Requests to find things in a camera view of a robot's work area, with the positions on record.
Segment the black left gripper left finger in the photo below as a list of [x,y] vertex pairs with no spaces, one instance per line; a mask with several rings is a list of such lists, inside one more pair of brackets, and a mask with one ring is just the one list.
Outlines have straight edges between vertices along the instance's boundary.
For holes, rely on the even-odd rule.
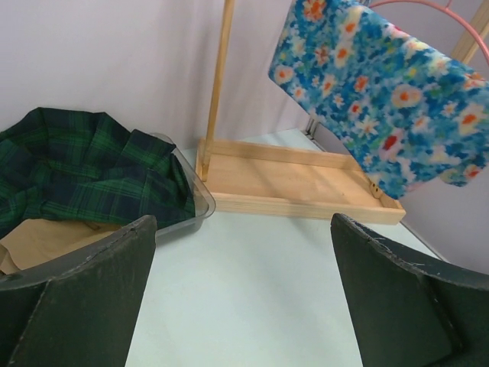
[[1,277],[3,366],[123,366],[156,249],[156,219]]

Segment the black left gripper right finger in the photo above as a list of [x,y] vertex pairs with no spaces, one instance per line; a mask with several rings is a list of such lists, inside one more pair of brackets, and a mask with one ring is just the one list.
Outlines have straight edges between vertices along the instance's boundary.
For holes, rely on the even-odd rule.
[[365,366],[486,366],[488,276],[336,213],[332,243]]

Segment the green plaid garment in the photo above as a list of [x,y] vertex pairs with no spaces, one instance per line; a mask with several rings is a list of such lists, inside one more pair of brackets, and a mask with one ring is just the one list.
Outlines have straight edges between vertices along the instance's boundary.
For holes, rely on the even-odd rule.
[[1,133],[1,233],[26,219],[127,225],[152,215],[159,229],[192,219],[175,148],[104,112],[36,108]]

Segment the blue floral skirt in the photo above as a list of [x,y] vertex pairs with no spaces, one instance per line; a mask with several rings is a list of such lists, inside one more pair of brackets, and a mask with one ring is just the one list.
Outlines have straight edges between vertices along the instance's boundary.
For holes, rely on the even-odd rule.
[[294,1],[270,78],[398,199],[488,164],[488,83],[355,1]]

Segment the pink plastic hanger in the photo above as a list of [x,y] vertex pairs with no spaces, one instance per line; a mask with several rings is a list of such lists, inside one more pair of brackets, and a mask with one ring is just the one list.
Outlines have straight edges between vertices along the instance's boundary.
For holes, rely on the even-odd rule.
[[448,15],[465,29],[465,33],[459,38],[454,50],[452,51],[451,58],[457,59],[462,63],[469,64],[473,56],[476,54],[476,51],[480,50],[484,55],[485,60],[487,62],[489,61],[488,48],[484,41],[488,35],[488,1],[483,1],[481,3],[470,22],[467,22],[462,16],[450,9],[452,1],[448,1],[445,5],[439,5],[431,1],[390,0],[373,2],[369,4],[368,7],[375,8],[382,5],[395,3],[413,3],[425,5]]

